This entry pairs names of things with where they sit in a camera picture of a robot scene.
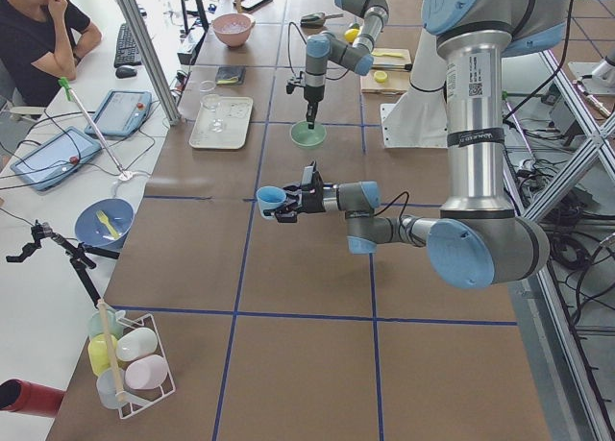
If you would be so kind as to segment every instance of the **computer mouse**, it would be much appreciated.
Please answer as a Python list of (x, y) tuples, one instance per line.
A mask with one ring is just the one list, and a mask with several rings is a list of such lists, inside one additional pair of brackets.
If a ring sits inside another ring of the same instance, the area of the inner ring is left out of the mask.
[(134, 69), (132, 66), (129, 66), (127, 64), (118, 66), (117, 69), (115, 70), (116, 78), (124, 79), (124, 78), (132, 78), (133, 76), (136, 76), (136, 69)]

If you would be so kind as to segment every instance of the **chair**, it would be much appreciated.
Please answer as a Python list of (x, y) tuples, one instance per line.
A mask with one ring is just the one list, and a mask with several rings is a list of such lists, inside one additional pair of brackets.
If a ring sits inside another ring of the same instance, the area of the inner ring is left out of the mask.
[(0, 60), (0, 112), (5, 110), (11, 113), (13, 121), (25, 119), (34, 122), (30, 116), (40, 116), (44, 113), (44, 107), (26, 106), (19, 90), (15, 87), (11, 74)]

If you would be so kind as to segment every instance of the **red cylinder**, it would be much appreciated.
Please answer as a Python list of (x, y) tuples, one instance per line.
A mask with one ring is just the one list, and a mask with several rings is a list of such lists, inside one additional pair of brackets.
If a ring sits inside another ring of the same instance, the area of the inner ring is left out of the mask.
[(0, 410), (55, 417), (64, 391), (30, 381), (12, 379), (0, 385)]

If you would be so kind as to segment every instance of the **blue bowl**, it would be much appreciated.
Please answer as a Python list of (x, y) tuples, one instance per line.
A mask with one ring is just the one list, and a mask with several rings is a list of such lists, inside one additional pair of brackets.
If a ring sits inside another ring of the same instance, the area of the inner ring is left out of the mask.
[[(102, 210), (107, 215), (109, 222), (119, 233), (117, 239), (113, 239), (110, 231), (96, 216), (98, 210)], [(81, 212), (75, 222), (75, 235), (88, 246), (117, 251), (124, 245), (134, 218), (133, 207), (123, 199), (104, 199)]]

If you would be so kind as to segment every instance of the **keyboard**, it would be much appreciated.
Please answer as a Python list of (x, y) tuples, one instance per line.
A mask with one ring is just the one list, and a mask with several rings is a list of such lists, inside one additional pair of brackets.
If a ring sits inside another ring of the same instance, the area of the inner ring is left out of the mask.
[(141, 64), (141, 54), (136, 48), (135, 37), (126, 23), (122, 23), (119, 27), (113, 67), (117, 68), (123, 64), (130, 66)]

